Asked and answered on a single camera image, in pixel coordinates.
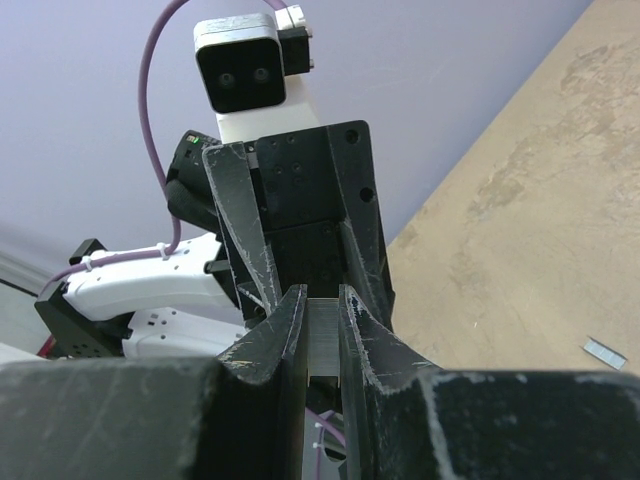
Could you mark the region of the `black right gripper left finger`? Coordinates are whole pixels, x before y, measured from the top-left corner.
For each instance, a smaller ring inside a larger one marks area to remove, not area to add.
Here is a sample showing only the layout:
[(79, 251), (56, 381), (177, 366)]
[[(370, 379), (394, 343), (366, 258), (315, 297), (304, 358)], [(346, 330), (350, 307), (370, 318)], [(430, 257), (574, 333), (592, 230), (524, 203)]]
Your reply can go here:
[(307, 289), (216, 357), (1, 370), (5, 479), (298, 479)]

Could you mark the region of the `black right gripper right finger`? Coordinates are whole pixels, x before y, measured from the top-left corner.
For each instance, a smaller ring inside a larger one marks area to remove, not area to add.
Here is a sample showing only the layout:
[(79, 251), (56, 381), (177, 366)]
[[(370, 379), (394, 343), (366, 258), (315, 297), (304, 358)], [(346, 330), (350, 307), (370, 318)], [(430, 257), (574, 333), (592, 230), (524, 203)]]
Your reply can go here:
[(339, 294), (350, 479), (635, 479), (639, 380), (444, 370)]

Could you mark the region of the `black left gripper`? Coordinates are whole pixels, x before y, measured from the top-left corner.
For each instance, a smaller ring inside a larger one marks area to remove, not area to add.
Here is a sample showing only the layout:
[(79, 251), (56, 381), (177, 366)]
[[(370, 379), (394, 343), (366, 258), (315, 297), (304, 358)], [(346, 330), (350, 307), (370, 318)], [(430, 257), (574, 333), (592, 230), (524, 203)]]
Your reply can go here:
[(214, 145), (202, 157), (218, 217), (267, 314), (292, 285), (306, 285), (311, 298), (336, 298), (347, 284), (393, 329), (395, 291), (366, 121)]

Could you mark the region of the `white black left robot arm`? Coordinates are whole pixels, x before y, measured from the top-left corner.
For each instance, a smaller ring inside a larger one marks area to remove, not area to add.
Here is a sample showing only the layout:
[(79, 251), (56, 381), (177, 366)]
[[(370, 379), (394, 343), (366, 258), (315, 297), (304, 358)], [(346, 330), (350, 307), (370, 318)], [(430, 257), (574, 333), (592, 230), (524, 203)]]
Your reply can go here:
[(234, 306), (248, 323), (264, 315), (252, 267), (216, 205), (207, 158), (248, 162), (257, 212), (252, 231), (270, 249), (282, 290), (305, 285), (333, 298), (351, 285), (384, 325), (395, 301), (375, 189), (370, 129), (364, 121), (269, 136), (237, 147), (196, 131), (181, 138), (167, 175), (168, 207), (202, 230), (162, 257), (85, 241), (71, 272), (46, 286), (36, 310), (63, 351), (80, 358), (120, 356), (140, 310), (173, 305)]

